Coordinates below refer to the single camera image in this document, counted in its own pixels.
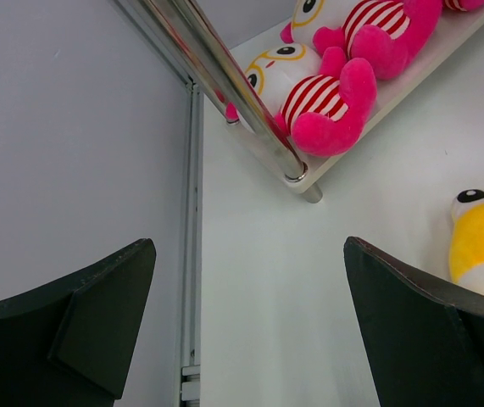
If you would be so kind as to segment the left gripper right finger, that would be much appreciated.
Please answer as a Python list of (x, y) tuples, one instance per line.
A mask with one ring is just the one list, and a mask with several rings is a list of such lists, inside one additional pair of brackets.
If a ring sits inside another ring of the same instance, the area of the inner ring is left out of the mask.
[(344, 263), (382, 406), (484, 406), (484, 296), (359, 237)]

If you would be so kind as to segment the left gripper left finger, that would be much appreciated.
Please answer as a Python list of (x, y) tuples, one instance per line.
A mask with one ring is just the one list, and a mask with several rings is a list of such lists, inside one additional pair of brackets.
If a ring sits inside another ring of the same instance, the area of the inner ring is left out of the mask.
[(140, 239), (0, 301), (0, 406), (111, 406), (121, 399), (153, 279)]

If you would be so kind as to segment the pink plush with glasses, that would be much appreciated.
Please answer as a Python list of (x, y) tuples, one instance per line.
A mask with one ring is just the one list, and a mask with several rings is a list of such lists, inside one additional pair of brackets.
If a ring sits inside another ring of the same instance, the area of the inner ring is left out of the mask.
[(484, 0), (442, 0), (442, 5), (455, 12), (471, 12), (484, 6)]

